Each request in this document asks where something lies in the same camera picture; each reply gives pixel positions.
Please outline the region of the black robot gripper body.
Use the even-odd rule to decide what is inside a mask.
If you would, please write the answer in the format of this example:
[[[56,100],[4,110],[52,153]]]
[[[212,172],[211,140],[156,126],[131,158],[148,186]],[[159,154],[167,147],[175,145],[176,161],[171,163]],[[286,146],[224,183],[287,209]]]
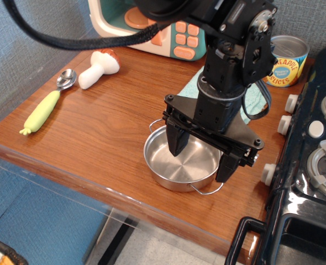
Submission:
[[[264,142],[242,120],[246,91],[254,83],[243,86],[230,82],[215,88],[204,75],[198,77],[197,99],[168,94],[163,119],[174,124],[190,136],[221,150],[241,157],[239,166],[253,166]]]

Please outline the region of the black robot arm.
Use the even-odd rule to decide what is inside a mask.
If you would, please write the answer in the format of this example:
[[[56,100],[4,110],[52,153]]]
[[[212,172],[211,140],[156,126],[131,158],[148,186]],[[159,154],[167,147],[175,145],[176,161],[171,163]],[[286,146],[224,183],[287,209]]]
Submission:
[[[166,135],[174,156],[190,136],[221,150],[216,180],[226,182],[239,166],[252,166],[264,146],[240,111],[247,89],[276,63],[271,32],[277,8],[271,1],[136,1],[136,6],[160,25],[187,22],[205,32],[198,97],[165,97]]]

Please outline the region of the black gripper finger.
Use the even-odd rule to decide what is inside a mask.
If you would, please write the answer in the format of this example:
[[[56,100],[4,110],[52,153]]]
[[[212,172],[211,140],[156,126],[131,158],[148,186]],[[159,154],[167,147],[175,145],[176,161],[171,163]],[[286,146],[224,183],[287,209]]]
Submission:
[[[174,157],[178,156],[183,151],[190,137],[188,132],[174,124],[167,124],[166,136],[169,151]]]
[[[223,154],[219,161],[219,167],[216,174],[216,182],[225,183],[239,167],[241,157],[237,154]]]

